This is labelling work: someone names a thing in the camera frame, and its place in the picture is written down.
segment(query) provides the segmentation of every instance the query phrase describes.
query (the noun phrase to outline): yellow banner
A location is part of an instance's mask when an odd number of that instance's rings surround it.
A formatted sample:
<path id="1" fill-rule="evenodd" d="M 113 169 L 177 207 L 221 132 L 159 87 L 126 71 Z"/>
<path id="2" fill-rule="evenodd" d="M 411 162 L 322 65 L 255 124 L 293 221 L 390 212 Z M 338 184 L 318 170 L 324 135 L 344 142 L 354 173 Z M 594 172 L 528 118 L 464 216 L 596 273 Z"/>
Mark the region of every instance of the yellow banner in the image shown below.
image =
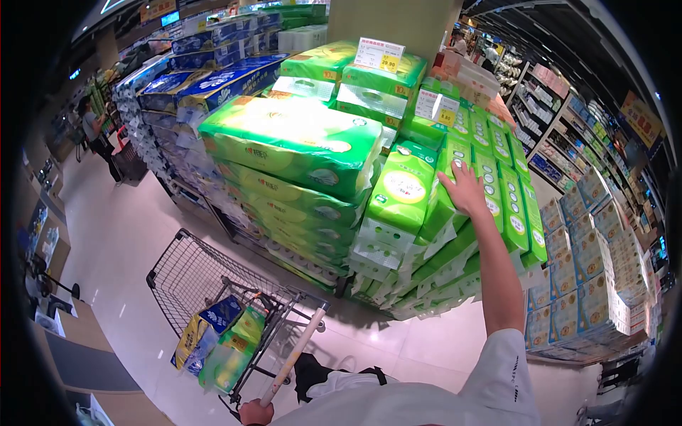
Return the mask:
<path id="1" fill-rule="evenodd" d="M 153 0 L 146 5 L 140 6 L 140 22 L 159 18 L 174 12 L 176 9 L 175 0 Z"/>
<path id="2" fill-rule="evenodd" d="M 663 124 L 658 117 L 631 91 L 627 92 L 621 112 L 647 148 L 651 148 L 663 129 Z"/>

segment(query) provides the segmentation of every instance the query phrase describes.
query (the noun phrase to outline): human hand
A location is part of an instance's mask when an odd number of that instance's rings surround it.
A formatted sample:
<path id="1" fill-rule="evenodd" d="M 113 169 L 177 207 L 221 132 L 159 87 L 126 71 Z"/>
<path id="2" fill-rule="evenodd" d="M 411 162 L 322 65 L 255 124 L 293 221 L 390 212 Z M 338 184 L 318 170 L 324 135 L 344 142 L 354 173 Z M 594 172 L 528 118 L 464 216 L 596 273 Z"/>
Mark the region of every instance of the human hand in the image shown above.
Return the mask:
<path id="1" fill-rule="evenodd" d="M 275 407 L 272 403 L 267 407 L 261 407 L 261 399 L 256 398 L 243 404 L 239 409 L 239 416 L 241 417 L 242 425 L 267 425 L 272 422 L 272 416 L 275 415 Z"/>
<path id="2" fill-rule="evenodd" d="M 452 162 L 450 166 L 456 183 L 443 172 L 438 172 L 438 180 L 450 195 L 452 204 L 469 217 L 490 214 L 486 204 L 483 178 L 476 179 L 473 167 L 469 168 L 466 162 L 462 162 L 462 168 L 459 168 L 455 162 Z"/>

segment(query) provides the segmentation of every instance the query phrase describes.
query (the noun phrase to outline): price sign holder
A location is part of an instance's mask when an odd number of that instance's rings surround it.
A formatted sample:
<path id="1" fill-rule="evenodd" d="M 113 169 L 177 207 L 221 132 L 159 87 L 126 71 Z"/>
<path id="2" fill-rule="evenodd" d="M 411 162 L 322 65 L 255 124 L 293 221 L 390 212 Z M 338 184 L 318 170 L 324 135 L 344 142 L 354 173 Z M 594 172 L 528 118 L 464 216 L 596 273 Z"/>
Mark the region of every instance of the price sign holder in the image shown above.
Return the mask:
<path id="1" fill-rule="evenodd" d="M 415 105 L 415 115 L 427 120 L 436 121 L 447 127 L 453 127 L 459 107 L 459 101 L 450 99 L 440 93 L 420 89 Z"/>
<path id="2" fill-rule="evenodd" d="M 360 37 L 354 63 L 395 74 L 404 52 L 405 46 Z"/>

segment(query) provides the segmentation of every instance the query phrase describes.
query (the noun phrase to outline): shopping cart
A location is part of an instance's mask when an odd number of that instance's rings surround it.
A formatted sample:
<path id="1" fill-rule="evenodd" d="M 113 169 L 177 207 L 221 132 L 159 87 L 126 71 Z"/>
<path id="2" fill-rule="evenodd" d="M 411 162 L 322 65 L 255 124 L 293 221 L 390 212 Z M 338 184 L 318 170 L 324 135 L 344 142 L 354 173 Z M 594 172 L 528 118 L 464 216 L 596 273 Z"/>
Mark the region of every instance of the shopping cart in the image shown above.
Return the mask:
<path id="1" fill-rule="evenodd" d="M 281 286 L 251 271 L 184 228 L 178 231 L 147 275 L 147 284 L 178 338 L 182 336 L 192 315 L 230 294 L 236 296 L 244 305 L 250 305 L 264 315 L 265 328 L 254 356 L 230 393 L 219 395 L 223 404 L 238 420 L 237 410 L 241 403 L 239 392 L 251 373 L 255 370 L 273 378 L 270 387 L 261 397 L 261 405 L 267 407 L 282 384 L 289 384 L 289 372 L 313 332 L 316 329 L 324 331 L 322 318 L 330 306 L 324 299 L 292 286 Z M 295 308 L 295 305 L 304 299 L 316 302 L 316 310 L 312 316 L 305 315 Z M 259 367 L 258 362 L 291 312 L 307 318 L 310 322 L 293 343 L 293 349 L 278 373 Z M 229 404 L 235 404 L 236 409 L 232 409 Z"/>

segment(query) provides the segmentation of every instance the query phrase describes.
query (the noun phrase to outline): shopper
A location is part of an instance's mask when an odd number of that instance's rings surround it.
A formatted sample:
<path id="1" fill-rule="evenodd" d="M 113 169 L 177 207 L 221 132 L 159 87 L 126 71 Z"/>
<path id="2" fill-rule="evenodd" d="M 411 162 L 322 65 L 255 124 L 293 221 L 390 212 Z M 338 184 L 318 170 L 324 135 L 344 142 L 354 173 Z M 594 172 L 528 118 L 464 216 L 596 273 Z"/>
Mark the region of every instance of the shopper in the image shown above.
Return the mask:
<path id="1" fill-rule="evenodd" d="M 456 183 L 438 173 L 457 209 L 471 217 L 481 259 L 483 317 L 488 340 L 464 387 L 455 395 L 432 384 L 400 383 L 373 368 L 361 373 L 327 369 L 326 379 L 312 384 L 299 372 L 311 366 L 312 355 L 301 355 L 296 389 L 309 386 L 310 402 L 273 425 L 539 425 L 539 415 L 526 364 L 524 311 L 519 279 L 507 248 L 486 205 L 481 179 L 462 162 L 453 162 Z M 443 331 L 447 339 L 447 330 Z M 313 367 L 315 374 L 320 369 Z M 267 425 L 272 404 L 259 400 L 240 409 L 244 425 Z"/>
<path id="2" fill-rule="evenodd" d="M 462 32 L 458 29 L 454 29 L 452 32 L 452 38 L 455 40 L 455 44 L 452 47 L 447 47 L 446 49 L 459 53 L 462 56 L 466 56 L 466 42 L 462 36 Z"/>
<path id="3" fill-rule="evenodd" d="M 78 103 L 78 115 L 83 118 L 83 131 L 90 141 L 90 147 L 94 152 L 104 158 L 104 161 L 109 165 L 109 173 L 116 181 L 116 186 L 123 183 L 118 167 L 114 163 L 114 157 L 111 153 L 114 147 L 111 146 L 102 135 L 102 123 L 106 120 L 106 115 L 102 114 L 99 118 L 92 112 L 92 105 L 90 98 L 83 96 Z"/>

